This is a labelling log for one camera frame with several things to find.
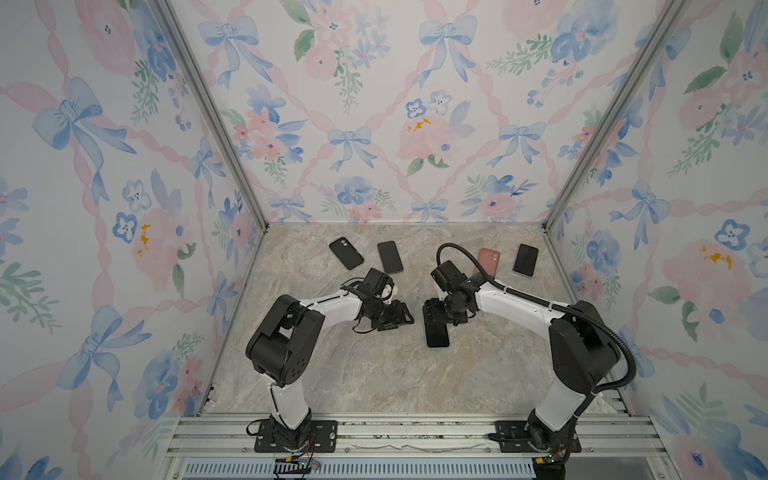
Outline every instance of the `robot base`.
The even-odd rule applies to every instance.
[[[528,440],[524,440],[528,437],[528,433],[525,431],[525,426],[527,424],[528,421],[526,420],[498,420],[495,423],[496,433],[500,435],[517,436],[523,439],[520,442],[514,440],[499,442],[502,453],[541,452],[540,450],[535,449]],[[571,448],[572,453],[579,453],[581,451],[581,443],[579,443],[578,437],[573,439]]]
[[[333,453],[336,451],[336,431],[339,423],[335,420],[312,420],[310,439],[314,446],[309,447],[315,453]],[[286,448],[279,440],[277,429],[272,422],[260,422],[253,450],[257,453],[285,453]]]

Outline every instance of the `floral wallpaper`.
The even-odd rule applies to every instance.
[[[768,478],[767,48],[766,0],[692,2],[551,231],[685,480]]]
[[[153,478],[258,229],[146,4],[0,31],[0,479]]]
[[[664,0],[171,4],[271,221],[533,222]]]

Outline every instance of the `stone-patterned surface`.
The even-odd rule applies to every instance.
[[[366,261],[347,270],[328,248],[344,236]],[[448,349],[427,349],[422,305],[436,296],[429,276],[441,243],[476,253],[501,252],[498,278],[514,288],[568,301],[538,225],[310,225],[270,227],[249,281],[246,302],[225,345],[207,412],[269,412],[268,390],[245,357],[245,347],[274,300],[283,293],[313,298],[338,290],[368,269],[381,269],[376,244],[394,240],[405,270],[392,278],[414,325],[359,335],[353,323],[340,323],[320,335],[302,380],[315,412],[485,412],[525,413],[543,398],[554,373],[548,341],[496,315],[479,313],[449,327]],[[518,245],[540,250],[533,278],[512,271]],[[467,274],[472,264],[460,252],[443,251]],[[360,328],[367,329],[364,319]],[[602,399],[592,412],[614,412]]]

